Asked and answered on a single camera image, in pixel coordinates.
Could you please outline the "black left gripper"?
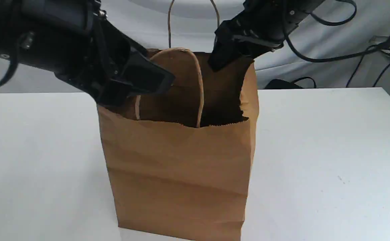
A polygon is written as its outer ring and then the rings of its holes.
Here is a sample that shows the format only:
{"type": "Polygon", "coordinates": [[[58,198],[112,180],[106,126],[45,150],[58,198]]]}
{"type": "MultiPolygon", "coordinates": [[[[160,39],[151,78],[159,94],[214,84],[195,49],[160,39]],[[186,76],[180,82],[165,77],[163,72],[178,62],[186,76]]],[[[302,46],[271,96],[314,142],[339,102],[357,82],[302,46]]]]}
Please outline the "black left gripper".
{"type": "Polygon", "coordinates": [[[55,76],[103,106],[120,106],[128,96],[165,93],[175,80],[140,53],[138,42],[100,17],[94,17],[81,55],[55,76]]]}

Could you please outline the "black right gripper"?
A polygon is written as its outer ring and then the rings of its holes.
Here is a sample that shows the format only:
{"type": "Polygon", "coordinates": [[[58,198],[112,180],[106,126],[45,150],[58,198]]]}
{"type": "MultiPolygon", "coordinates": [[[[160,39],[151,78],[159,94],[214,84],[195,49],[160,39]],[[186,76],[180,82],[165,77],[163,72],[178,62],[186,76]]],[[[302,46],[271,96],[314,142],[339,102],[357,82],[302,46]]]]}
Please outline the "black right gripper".
{"type": "Polygon", "coordinates": [[[316,9],[314,0],[246,0],[235,17],[223,20],[215,31],[208,64],[214,72],[237,59],[254,58],[281,48],[285,34],[293,32],[316,9]]]}

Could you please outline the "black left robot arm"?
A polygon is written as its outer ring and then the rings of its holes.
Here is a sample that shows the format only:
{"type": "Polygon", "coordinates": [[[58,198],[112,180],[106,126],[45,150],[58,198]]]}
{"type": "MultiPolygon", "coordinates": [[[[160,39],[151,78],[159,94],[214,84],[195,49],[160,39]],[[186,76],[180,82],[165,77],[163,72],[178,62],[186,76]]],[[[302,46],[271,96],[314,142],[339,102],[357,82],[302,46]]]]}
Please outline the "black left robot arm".
{"type": "Polygon", "coordinates": [[[0,58],[46,70],[100,105],[162,94],[175,76],[107,20],[100,0],[0,0],[0,58]]]}

